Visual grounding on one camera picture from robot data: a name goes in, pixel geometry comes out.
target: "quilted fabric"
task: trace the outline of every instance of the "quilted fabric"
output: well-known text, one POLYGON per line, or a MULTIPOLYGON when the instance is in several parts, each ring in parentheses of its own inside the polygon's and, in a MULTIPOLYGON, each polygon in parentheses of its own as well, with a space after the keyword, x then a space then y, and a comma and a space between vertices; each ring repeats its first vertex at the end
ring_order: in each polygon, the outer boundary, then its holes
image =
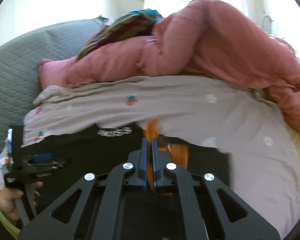
POLYGON ((59 23, 0 47, 0 152, 8 125, 23 120, 41 91, 37 73, 41 59, 62 60, 77 55, 102 24, 99 18, 59 23))

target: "comforter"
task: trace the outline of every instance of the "comforter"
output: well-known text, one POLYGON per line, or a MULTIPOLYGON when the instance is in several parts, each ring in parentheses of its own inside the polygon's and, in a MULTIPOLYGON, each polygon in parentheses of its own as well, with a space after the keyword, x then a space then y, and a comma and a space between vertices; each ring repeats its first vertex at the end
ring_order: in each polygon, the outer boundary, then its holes
POLYGON ((154 25, 151 36, 106 44, 71 60, 68 87, 146 75, 203 75, 266 89, 300 131, 300 64, 284 40, 264 33, 233 6, 194 0, 154 25))

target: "metal bolt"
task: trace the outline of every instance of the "metal bolt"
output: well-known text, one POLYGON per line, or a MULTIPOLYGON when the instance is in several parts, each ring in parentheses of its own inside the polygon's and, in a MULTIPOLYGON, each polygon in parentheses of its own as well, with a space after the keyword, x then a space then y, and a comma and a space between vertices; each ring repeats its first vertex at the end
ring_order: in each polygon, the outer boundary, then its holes
POLYGON ((175 170, 177 168, 177 165, 175 165, 174 163, 168 163, 166 167, 168 170, 175 170))
POLYGON ((133 164, 132 163, 125 163, 123 165, 123 168, 126 170, 131 170, 133 168, 133 164))
POLYGON ((204 179, 208 180, 208 181, 212 181, 212 180, 214 180, 214 175, 211 173, 207 173, 204 175, 204 179))
POLYGON ((90 181, 90 180, 93 180, 94 179, 94 174, 93 173, 87 173, 85 176, 84 176, 84 179, 87 180, 87 181, 90 181))

